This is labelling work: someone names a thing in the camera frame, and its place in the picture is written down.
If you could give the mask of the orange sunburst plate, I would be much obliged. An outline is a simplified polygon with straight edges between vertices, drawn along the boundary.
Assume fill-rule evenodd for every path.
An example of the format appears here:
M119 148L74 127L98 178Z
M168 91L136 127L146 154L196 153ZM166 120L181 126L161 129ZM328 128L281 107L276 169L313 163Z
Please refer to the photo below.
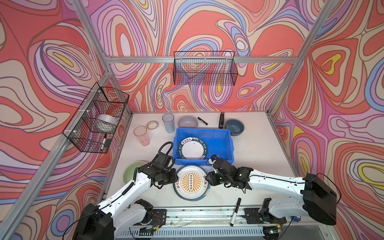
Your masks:
M186 201L199 201L203 199L210 188L206 180L206 171L196 165L188 165L177 171L178 181L174 183L176 194Z

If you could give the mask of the green rimmed lettered plate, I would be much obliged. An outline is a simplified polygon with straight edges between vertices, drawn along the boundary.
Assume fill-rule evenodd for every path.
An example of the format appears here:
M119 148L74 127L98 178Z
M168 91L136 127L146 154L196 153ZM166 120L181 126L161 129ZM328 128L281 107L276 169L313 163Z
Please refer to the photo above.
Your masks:
M207 144L197 137L185 138L178 146L178 154L181 159L203 160L207 156L207 153Z

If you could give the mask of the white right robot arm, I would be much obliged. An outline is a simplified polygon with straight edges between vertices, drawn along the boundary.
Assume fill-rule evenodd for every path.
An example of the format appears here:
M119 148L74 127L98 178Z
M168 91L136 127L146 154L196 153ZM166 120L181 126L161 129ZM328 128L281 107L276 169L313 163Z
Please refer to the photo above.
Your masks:
M318 175L307 174L304 178L271 175L248 167L236 168L217 155L211 156L206 164L214 169L205 177L211 186L224 185L243 193L263 190L285 196L281 200L264 199L259 210L263 220L309 216L324 225L337 223L337 193Z

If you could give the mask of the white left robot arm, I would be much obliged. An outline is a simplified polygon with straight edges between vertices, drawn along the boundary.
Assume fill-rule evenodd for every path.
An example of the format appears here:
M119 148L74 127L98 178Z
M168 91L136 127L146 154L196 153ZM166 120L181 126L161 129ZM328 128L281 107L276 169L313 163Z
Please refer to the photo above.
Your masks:
M135 169L134 177L98 205L87 205L76 222L73 240L113 240L125 229L140 222L149 222L153 206L144 200L136 201L152 186L161 189L178 180L175 159L161 152L148 164Z

